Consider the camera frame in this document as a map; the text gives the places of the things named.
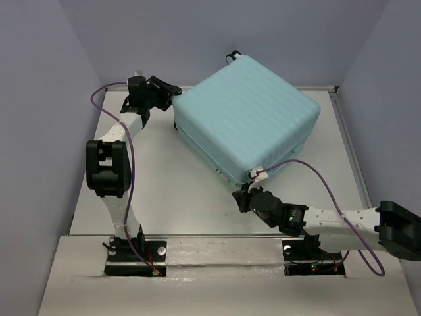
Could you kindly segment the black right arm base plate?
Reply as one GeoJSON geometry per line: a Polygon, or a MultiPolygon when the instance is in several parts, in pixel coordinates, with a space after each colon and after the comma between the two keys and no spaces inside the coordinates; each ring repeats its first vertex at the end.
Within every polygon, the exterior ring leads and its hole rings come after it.
{"type": "Polygon", "coordinates": [[[284,274],[295,276],[346,276],[341,253],[326,253],[316,250],[312,253],[305,249],[303,239],[282,241],[284,274]]]}

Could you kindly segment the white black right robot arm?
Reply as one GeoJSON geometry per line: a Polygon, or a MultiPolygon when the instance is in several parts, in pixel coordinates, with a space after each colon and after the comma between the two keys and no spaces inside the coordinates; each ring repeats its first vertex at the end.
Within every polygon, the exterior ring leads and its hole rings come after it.
{"type": "Polygon", "coordinates": [[[302,236],[308,257],[373,250],[407,261],[420,260],[420,217],[393,201],[357,211],[318,209],[284,203],[271,192],[248,184],[232,196],[240,212],[253,212],[282,234],[302,236]]]}

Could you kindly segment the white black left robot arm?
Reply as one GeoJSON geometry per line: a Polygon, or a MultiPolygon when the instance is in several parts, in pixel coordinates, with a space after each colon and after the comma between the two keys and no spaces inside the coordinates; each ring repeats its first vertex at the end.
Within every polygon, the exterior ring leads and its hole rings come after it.
{"type": "Polygon", "coordinates": [[[98,106],[115,124],[97,140],[86,143],[86,182],[105,204],[114,226],[114,244],[109,245],[115,254],[124,252],[128,258],[145,259],[145,237],[141,224],[132,209],[136,160],[133,138],[141,132],[151,114],[151,109],[166,111],[182,89],[151,76],[135,75],[127,79],[128,95],[119,114],[98,106]]]}

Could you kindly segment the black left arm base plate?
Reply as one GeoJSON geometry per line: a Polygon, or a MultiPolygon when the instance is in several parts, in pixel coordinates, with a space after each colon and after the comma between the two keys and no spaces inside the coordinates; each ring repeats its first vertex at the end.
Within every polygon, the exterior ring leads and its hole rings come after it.
{"type": "Polygon", "coordinates": [[[107,250],[104,274],[108,277],[165,277],[166,240],[146,240],[144,251],[138,250],[143,261],[133,252],[129,244],[123,240],[111,238],[102,246],[107,250]]]}

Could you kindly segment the light blue hard-shell suitcase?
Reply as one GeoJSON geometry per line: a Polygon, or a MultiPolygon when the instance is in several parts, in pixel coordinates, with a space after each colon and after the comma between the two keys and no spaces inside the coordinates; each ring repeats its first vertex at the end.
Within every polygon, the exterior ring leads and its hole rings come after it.
{"type": "Polygon", "coordinates": [[[172,100],[181,139],[233,186],[256,167],[292,159],[312,133],[319,104],[248,55],[172,100]]]}

